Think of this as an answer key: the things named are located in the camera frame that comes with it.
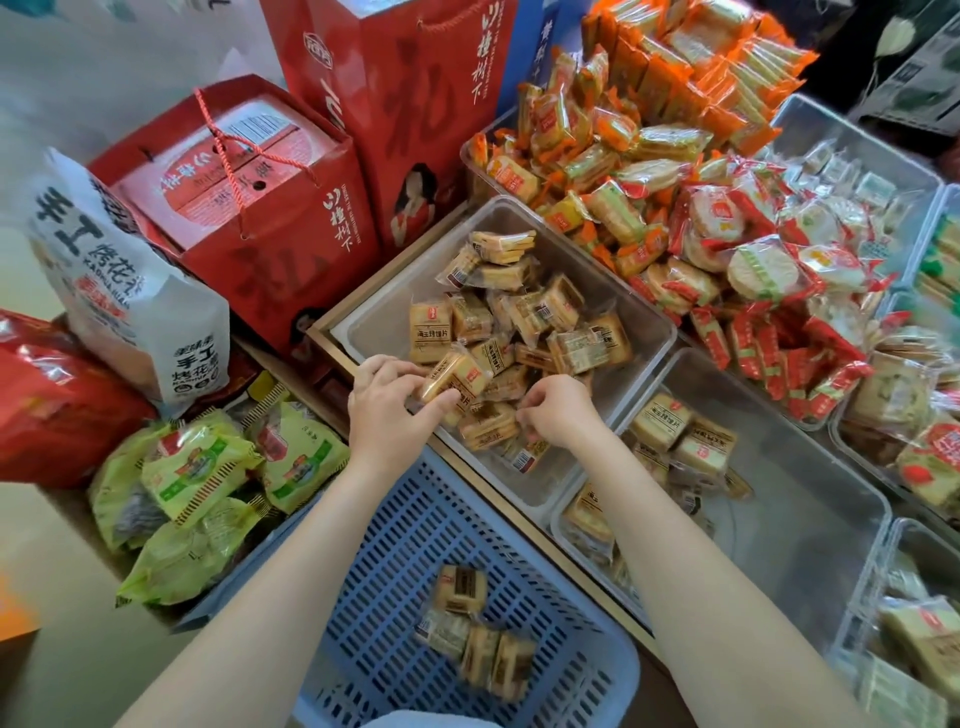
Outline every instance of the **green snack bag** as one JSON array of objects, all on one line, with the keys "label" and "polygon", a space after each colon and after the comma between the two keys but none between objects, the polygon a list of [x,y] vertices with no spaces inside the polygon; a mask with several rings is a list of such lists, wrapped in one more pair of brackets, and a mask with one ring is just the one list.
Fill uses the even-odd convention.
[{"label": "green snack bag", "polygon": [[143,463],[143,485],[176,526],[187,528],[247,480],[262,462],[223,410],[160,439]]},{"label": "green snack bag", "polygon": [[227,497],[190,528],[165,523],[117,590],[117,606],[132,601],[169,606],[198,596],[215,583],[259,520],[253,506]]},{"label": "green snack bag", "polygon": [[256,423],[250,435],[264,457],[257,474],[267,499],[293,513],[347,466],[350,449],[297,401],[282,401]]},{"label": "green snack bag", "polygon": [[93,477],[87,496],[93,520],[111,551],[137,548],[164,523],[163,511],[140,483],[143,459],[173,428],[154,424],[136,431],[114,450]]}]

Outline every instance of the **transparent wrapper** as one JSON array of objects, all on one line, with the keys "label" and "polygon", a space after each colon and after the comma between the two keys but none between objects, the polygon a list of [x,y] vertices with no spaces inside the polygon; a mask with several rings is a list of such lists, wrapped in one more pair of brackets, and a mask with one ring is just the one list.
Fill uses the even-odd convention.
[{"label": "transparent wrapper", "polygon": [[444,359],[430,372],[417,397],[421,403],[427,404],[447,389],[454,388],[460,392],[457,408],[444,417],[445,425],[455,427],[483,394],[491,379],[492,373],[482,369],[467,349],[454,344]]}]

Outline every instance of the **blue plastic basket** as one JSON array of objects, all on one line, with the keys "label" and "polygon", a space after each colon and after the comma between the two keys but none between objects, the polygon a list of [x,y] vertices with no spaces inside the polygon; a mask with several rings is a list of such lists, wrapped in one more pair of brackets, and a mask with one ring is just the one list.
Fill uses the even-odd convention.
[{"label": "blue plastic basket", "polygon": [[[527,697],[504,705],[467,688],[449,661],[414,640],[440,566],[486,573],[484,617],[536,640]],[[502,726],[619,724],[639,684],[627,633],[425,449],[373,517],[321,651],[335,687],[308,674],[294,717],[305,726],[360,726],[395,710],[477,717]],[[325,669],[315,660],[311,670]]]}]

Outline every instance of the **red gift box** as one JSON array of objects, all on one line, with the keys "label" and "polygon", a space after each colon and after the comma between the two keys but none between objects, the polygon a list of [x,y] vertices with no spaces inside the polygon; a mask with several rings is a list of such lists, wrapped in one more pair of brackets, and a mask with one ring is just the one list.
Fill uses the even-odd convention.
[{"label": "red gift box", "polygon": [[462,197],[517,0],[261,0],[291,91],[356,141],[387,256]]},{"label": "red gift box", "polygon": [[256,76],[198,91],[90,171],[284,356],[379,262],[353,142]]}]

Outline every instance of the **display bin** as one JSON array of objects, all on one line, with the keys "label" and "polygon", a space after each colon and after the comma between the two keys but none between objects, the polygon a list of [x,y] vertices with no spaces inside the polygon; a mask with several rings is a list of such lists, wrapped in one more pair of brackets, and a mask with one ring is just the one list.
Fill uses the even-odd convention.
[{"label": "display bin", "polygon": [[[705,497],[714,542],[824,654],[862,616],[870,576],[892,519],[886,498],[846,464],[787,422],[753,387],[720,372],[703,352],[684,349],[638,398],[617,434],[665,389],[694,412],[732,429],[731,468],[754,489],[748,500]],[[641,622],[642,607],[565,536],[564,493],[551,518],[554,539]]]},{"label": "display bin", "polygon": [[[584,294],[588,305],[615,306],[635,359],[615,368],[597,370],[593,400],[604,422],[616,427],[657,364],[674,343],[677,331],[659,311],[593,266],[589,257],[568,245],[537,216],[512,197],[491,200],[466,221],[412,260],[378,291],[337,324],[331,335],[356,362],[377,353],[406,358],[410,350],[408,309],[416,298],[439,295],[444,287],[435,276],[467,242],[471,231],[537,231],[533,254],[548,271],[565,273]],[[546,527],[550,511],[565,487],[582,470],[566,450],[553,448],[529,473],[519,473],[495,450],[471,452],[459,433],[440,428],[438,434],[461,458],[504,494],[531,520]]]},{"label": "display bin", "polygon": [[[522,702],[466,688],[455,665],[414,639],[444,563],[482,570],[490,582],[483,619],[537,642]],[[345,680],[311,689],[323,679],[308,671],[294,711],[307,728],[352,728],[394,710],[615,728],[639,682],[627,633],[430,448],[373,516],[320,652]]]}]

